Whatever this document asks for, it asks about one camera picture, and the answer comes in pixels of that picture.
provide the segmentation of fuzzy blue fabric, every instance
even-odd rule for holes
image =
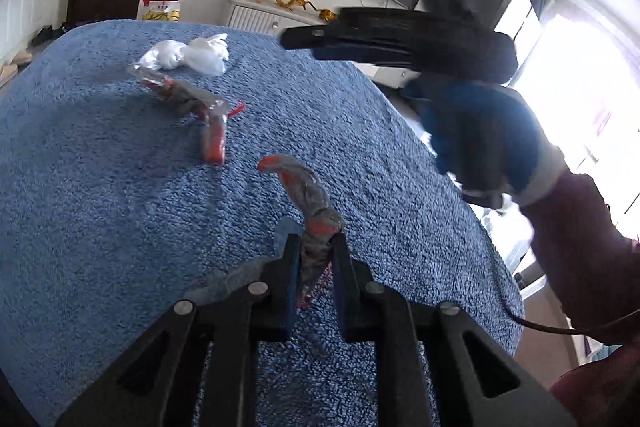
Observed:
[[[125,67],[158,41],[223,31],[223,76],[172,72],[246,102],[219,168],[202,161],[201,123]],[[274,153],[316,170],[377,279],[416,301],[459,301],[515,350],[520,330],[500,311],[492,257],[514,311],[522,302],[491,241],[351,64],[215,26],[88,25],[14,80],[0,100],[0,146],[0,367],[43,427],[194,279],[273,254],[278,220],[300,220],[276,176],[255,169]],[[299,311],[292,341],[260,357],[260,425],[374,424],[372,346],[341,341],[331,291]]]

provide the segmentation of metal screw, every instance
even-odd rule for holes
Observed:
[[[444,301],[440,303],[440,311],[444,315],[458,315],[460,313],[460,306],[453,301]]]
[[[191,301],[177,301],[174,304],[174,312],[178,315],[189,315],[193,311],[193,303]]]
[[[385,285],[380,284],[377,281],[369,281],[364,289],[367,293],[371,293],[373,295],[381,294],[385,290]]]
[[[264,295],[269,291],[269,285],[266,282],[256,281],[249,285],[249,293],[251,295]]]

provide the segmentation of blue towel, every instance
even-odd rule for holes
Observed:
[[[125,67],[163,39],[226,31],[219,78],[172,73],[247,110],[228,124],[223,168],[203,163],[201,123],[181,118]],[[52,44],[0,101],[0,367],[43,426],[193,280],[273,255],[300,221],[265,155],[307,164],[346,222],[354,256],[424,303],[459,301],[513,352],[484,229],[426,147],[353,65],[215,26],[110,21]],[[522,313],[500,262],[499,284]],[[372,425],[372,346],[341,341],[331,290],[298,312],[286,344],[260,349],[258,422]]]

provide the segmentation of blue glove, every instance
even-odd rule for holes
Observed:
[[[461,171],[473,172],[481,168],[479,162],[491,163],[500,169],[500,191],[526,206],[544,198],[567,168],[561,150],[549,143],[538,119],[513,89],[417,78],[405,87],[404,95],[424,101],[422,124],[431,134],[441,174],[452,172],[460,180]],[[488,135],[484,141],[490,146],[478,153],[478,140],[469,142],[469,137],[463,136],[461,122],[467,128],[471,123],[476,133],[485,129]],[[471,147],[476,149],[473,155],[468,154]],[[467,191],[481,189],[463,183]]]

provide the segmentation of maroon sleeve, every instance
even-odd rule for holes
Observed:
[[[593,179],[566,170],[543,200],[521,208],[534,229],[533,252],[577,329],[595,328],[640,308],[640,246],[613,226]],[[592,336],[625,344],[640,316]]]

